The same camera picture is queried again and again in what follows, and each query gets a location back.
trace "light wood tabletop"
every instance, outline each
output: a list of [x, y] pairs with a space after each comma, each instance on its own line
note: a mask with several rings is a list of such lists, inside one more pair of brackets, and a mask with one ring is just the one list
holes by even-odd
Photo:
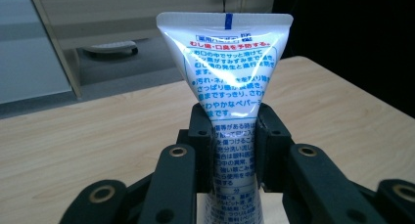
[[[196, 102], [180, 81], [0, 120], [0, 223], [59, 223], [86, 186], [152, 173]], [[263, 103], [348, 179], [372, 190], [388, 178], [415, 183], [414, 118], [313, 61], [280, 61]], [[261, 198], [265, 223], [287, 223], [280, 194]]]

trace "toothpaste tube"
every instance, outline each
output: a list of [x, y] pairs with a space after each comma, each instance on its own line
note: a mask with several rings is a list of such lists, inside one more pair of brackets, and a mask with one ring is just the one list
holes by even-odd
[[205, 223], [263, 223], [254, 129], [293, 18], [280, 14], [161, 13], [172, 58], [215, 130]]

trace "printed label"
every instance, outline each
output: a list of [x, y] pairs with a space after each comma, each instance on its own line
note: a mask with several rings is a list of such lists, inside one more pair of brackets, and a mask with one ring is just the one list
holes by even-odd
[[217, 142], [214, 193], [207, 198], [205, 221], [262, 223], [254, 129], [277, 50], [254, 41], [250, 33], [197, 35], [183, 55], [187, 81], [212, 122]]

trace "dark floor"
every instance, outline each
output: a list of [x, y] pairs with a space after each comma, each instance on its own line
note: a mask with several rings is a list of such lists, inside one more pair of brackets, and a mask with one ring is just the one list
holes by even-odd
[[0, 118], [77, 104], [182, 80], [161, 37], [137, 40], [138, 54], [118, 53], [92, 58], [79, 49], [82, 97], [73, 92], [0, 105]]
[[285, 55], [305, 56], [415, 118], [413, 0], [275, 0], [294, 17]]

